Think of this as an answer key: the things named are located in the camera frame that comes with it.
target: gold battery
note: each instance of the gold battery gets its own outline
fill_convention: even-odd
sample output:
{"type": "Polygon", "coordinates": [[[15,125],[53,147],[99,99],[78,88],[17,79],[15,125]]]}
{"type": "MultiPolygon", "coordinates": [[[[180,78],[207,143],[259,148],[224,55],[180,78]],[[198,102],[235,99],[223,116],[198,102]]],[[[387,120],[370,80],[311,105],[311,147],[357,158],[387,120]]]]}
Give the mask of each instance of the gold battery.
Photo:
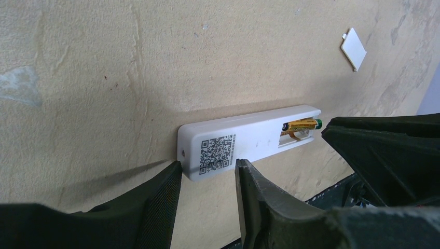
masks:
{"type": "Polygon", "coordinates": [[[283,124],[283,131],[318,130],[322,127],[320,119],[302,119],[283,124]]]}

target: qr code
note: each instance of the qr code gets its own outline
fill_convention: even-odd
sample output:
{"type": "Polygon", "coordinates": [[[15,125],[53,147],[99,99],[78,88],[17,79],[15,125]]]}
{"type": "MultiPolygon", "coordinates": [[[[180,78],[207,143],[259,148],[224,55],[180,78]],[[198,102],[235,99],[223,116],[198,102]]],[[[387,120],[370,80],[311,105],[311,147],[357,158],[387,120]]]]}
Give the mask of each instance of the qr code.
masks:
{"type": "Polygon", "coordinates": [[[202,141],[199,174],[232,165],[235,134],[202,141]]]}

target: textured plaster wall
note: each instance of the textured plaster wall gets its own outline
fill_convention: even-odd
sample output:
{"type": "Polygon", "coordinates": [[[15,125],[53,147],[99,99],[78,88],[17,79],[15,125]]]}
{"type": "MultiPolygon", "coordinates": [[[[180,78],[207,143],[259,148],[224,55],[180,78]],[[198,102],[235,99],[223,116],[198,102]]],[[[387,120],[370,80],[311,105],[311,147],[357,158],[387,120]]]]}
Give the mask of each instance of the textured plaster wall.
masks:
{"type": "MultiPolygon", "coordinates": [[[[299,104],[325,123],[414,114],[439,4],[1,1],[0,201],[88,210],[163,169],[185,123],[299,104]],[[368,51],[357,73],[339,48],[350,27],[368,51]]],[[[319,135],[255,165],[303,200],[351,173],[319,135]]],[[[239,236],[233,172],[183,178],[172,247],[239,236]]]]}

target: white plastic device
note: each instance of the white plastic device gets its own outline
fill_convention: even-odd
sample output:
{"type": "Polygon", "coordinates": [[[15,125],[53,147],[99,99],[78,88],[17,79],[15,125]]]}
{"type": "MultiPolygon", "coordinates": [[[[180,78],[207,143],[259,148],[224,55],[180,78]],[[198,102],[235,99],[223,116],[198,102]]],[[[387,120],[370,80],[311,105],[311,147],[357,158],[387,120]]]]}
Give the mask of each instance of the white plastic device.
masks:
{"type": "Polygon", "coordinates": [[[364,46],[362,46],[362,42],[354,28],[351,28],[347,34],[343,34],[342,38],[344,42],[342,43],[341,49],[353,65],[354,71],[357,72],[364,61],[367,51],[365,51],[364,46]]]}
{"type": "Polygon", "coordinates": [[[177,159],[190,180],[200,181],[233,169],[238,158],[253,162],[313,141],[312,130],[298,140],[280,134],[284,123],[320,113],[300,105],[186,124],[177,133],[177,159]]]}

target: black plastic part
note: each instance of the black plastic part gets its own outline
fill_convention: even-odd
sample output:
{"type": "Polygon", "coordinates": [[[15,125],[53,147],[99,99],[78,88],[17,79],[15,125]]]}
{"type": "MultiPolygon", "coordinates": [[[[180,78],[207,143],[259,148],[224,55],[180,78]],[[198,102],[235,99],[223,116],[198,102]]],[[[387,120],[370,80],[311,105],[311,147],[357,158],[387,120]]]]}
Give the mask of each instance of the black plastic part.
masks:
{"type": "Polygon", "coordinates": [[[357,173],[376,205],[433,205],[440,200],[440,114],[337,117],[324,138],[357,173]]]}
{"type": "Polygon", "coordinates": [[[439,208],[332,209],[290,196],[237,160],[242,246],[251,248],[438,248],[439,208]]]}
{"type": "Polygon", "coordinates": [[[225,245],[222,247],[222,249],[242,249],[243,246],[241,245],[241,238],[238,238],[231,243],[225,245]]]}
{"type": "Polygon", "coordinates": [[[359,201],[352,197],[353,192],[350,190],[358,182],[360,182],[358,176],[352,174],[324,189],[305,203],[323,210],[355,206],[359,201]]]}
{"type": "Polygon", "coordinates": [[[169,248],[182,180],[176,161],[87,213],[39,204],[0,205],[1,248],[169,248]]]}

